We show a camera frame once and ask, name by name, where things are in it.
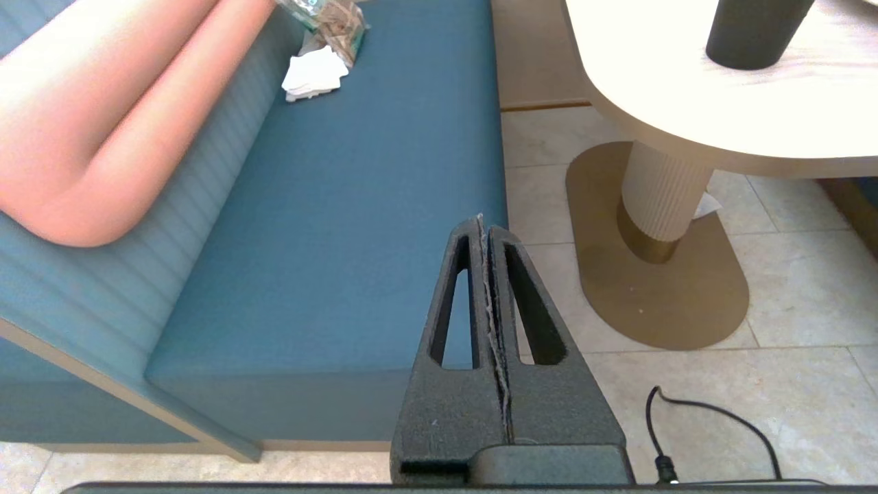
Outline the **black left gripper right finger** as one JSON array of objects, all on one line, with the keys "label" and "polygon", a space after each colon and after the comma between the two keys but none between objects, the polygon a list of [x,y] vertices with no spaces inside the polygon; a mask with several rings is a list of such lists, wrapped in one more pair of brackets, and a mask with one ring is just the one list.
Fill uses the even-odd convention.
[{"label": "black left gripper right finger", "polygon": [[501,406],[515,444],[608,445],[626,438],[521,241],[492,227],[487,246],[501,347]]}]

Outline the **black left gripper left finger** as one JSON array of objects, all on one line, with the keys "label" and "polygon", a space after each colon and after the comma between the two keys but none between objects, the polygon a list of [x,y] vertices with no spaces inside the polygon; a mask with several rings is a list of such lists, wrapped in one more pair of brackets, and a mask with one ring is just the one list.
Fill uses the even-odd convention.
[{"label": "black left gripper left finger", "polygon": [[[466,484],[471,459],[509,441],[508,382],[482,216],[453,228],[391,443],[395,484]],[[457,277],[466,272],[471,368],[443,368]]]}]

